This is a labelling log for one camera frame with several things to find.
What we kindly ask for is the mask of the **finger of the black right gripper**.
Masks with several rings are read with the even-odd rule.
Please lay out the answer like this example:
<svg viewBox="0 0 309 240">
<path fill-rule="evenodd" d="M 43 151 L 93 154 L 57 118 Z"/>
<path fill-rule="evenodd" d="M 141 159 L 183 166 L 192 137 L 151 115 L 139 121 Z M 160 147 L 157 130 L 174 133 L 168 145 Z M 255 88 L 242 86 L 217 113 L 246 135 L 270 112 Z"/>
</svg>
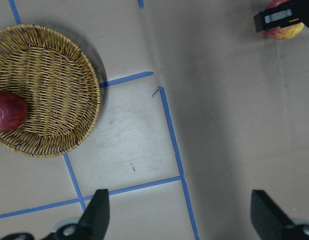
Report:
<svg viewBox="0 0 309 240">
<path fill-rule="evenodd" d="M 288 0 L 260 11 L 253 19 L 257 33 L 276 27 L 286 28 L 299 23 L 309 28 L 309 0 Z"/>
</svg>

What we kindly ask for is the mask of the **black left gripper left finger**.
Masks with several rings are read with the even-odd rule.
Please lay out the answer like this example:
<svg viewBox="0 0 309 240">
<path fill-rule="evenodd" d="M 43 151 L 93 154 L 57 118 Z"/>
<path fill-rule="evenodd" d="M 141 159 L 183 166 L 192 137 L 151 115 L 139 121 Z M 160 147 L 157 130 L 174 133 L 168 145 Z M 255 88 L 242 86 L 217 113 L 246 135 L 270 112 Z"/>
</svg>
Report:
<svg viewBox="0 0 309 240">
<path fill-rule="evenodd" d="M 98 189 L 76 223 L 68 223 L 50 232 L 45 240 L 103 240 L 110 223 L 107 189 Z"/>
</svg>

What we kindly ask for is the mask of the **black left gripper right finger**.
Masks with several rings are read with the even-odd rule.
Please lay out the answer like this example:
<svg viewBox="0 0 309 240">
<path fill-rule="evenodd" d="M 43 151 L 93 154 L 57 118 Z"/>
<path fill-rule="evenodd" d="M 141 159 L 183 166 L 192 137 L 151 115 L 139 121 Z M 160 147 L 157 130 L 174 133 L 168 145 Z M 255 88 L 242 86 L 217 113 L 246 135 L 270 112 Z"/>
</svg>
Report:
<svg viewBox="0 0 309 240">
<path fill-rule="evenodd" d="M 309 224 L 293 222 L 264 190 L 251 192 L 250 220 L 261 240 L 309 240 Z"/>
</svg>

